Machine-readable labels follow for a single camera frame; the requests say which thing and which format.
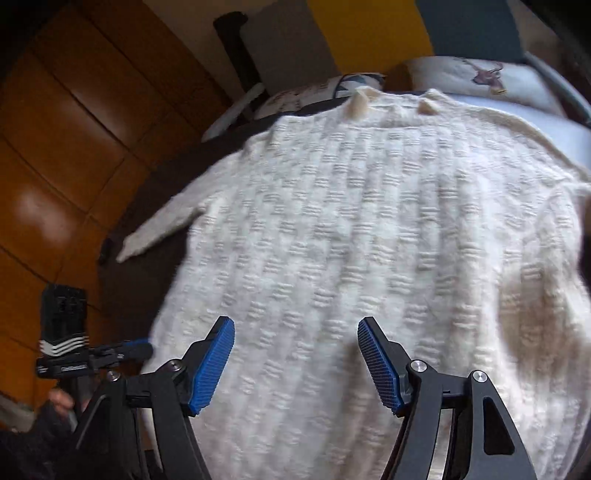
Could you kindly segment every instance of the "sweater sleeve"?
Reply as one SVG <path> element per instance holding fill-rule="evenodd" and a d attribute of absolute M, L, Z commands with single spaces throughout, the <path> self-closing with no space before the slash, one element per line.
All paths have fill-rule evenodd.
<path fill-rule="evenodd" d="M 220 160 L 127 236 L 117 262 L 124 262 L 129 257 L 141 254 L 163 238 L 187 226 L 201 214 L 207 212 L 215 215 L 215 205 L 223 200 L 225 191 L 232 188 L 232 179 L 236 175 L 234 167 L 239 163 L 241 155 L 240 151 Z"/>

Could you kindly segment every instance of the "knit texture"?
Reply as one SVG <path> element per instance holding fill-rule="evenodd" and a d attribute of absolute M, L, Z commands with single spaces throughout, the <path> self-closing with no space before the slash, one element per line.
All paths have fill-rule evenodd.
<path fill-rule="evenodd" d="M 126 239 L 120 261 L 194 220 L 146 370 L 228 315 L 235 347 L 193 422 L 212 478 L 378 479 L 400 421 L 357 346 L 374 316 L 440 372 L 485 371 L 538 478 L 563 478 L 590 413 L 590 192 L 530 124 L 434 90 L 281 117 Z"/>

